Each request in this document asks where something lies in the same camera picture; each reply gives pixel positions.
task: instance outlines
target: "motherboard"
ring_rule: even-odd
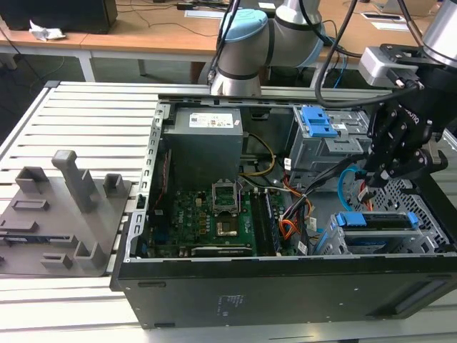
[[[169,220],[152,227],[149,256],[275,256],[280,192],[258,193],[225,183],[201,191],[177,191]]]

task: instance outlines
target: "metal slotted workbench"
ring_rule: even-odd
[[[205,95],[204,86],[62,82],[45,88],[0,148],[0,213],[15,195],[23,166],[51,164],[57,149],[73,149],[78,166],[94,178],[116,172],[134,185],[122,221],[134,208],[158,93]],[[267,88],[271,96],[305,96],[305,89]],[[327,91],[333,98],[373,96],[372,91]],[[440,148],[450,167],[434,175],[457,204],[457,141],[445,134]],[[108,266],[114,265],[119,235]],[[33,278],[0,275],[0,342],[318,342],[360,338],[361,342],[455,342],[457,291],[401,321],[337,322],[143,330],[121,292],[111,292],[110,276]]]

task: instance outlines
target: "floor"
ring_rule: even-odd
[[[79,60],[60,56],[15,56],[18,68],[14,71],[0,67],[0,144],[14,128],[42,88],[42,83],[28,66],[45,81],[84,81]],[[133,59],[95,59],[100,82],[133,82],[161,84],[189,84],[190,63],[176,61],[146,61],[147,76],[140,76]],[[199,83],[205,83],[205,68]],[[339,70],[329,74],[325,86],[332,87]],[[294,68],[275,67],[271,71],[271,86],[302,86],[311,82],[313,69],[298,73]],[[345,71],[339,88],[367,88],[355,71]]]

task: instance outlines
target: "desk leg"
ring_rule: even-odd
[[[140,69],[140,75],[141,76],[146,76],[148,73],[146,73],[146,66],[144,64],[143,59],[138,60],[138,69]]]
[[[86,82],[96,82],[94,60],[91,58],[90,54],[82,54],[81,56],[78,56],[78,58]]]
[[[9,70],[17,69],[16,62],[14,61],[14,54],[0,54],[0,62],[6,65]]]

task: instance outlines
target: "red wire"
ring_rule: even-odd
[[[165,194],[165,186],[166,186],[166,177],[165,177],[165,173],[166,173],[166,165],[168,164],[168,160],[169,160],[169,153],[167,152],[167,153],[165,154],[164,170],[162,171],[162,172],[163,172],[163,176],[164,176],[164,184],[162,185],[162,192],[160,193],[159,197],[157,198],[156,203],[154,204],[154,207],[152,208],[151,212],[154,212],[154,210],[156,209],[156,207],[157,207],[157,205],[159,204],[160,200],[162,199],[162,197],[163,197],[164,194]]]

